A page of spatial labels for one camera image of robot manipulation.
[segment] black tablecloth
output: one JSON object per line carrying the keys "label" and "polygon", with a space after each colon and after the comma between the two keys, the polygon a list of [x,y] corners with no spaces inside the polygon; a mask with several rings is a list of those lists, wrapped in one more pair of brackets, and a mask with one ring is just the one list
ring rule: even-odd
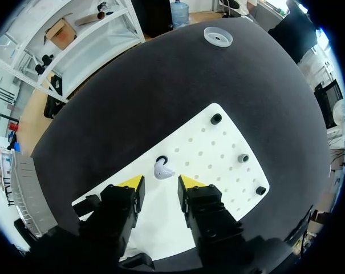
{"label": "black tablecloth", "polygon": [[[208,26],[230,32],[232,45],[209,44]],[[242,219],[243,235],[285,238],[327,183],[326,127],[293,60],[243,18],[191,25],[138,46],[70,100],[32,155],[59,225],[76,233],[74,199],[212,102],[237,125],[270,183],[268,195]]]}

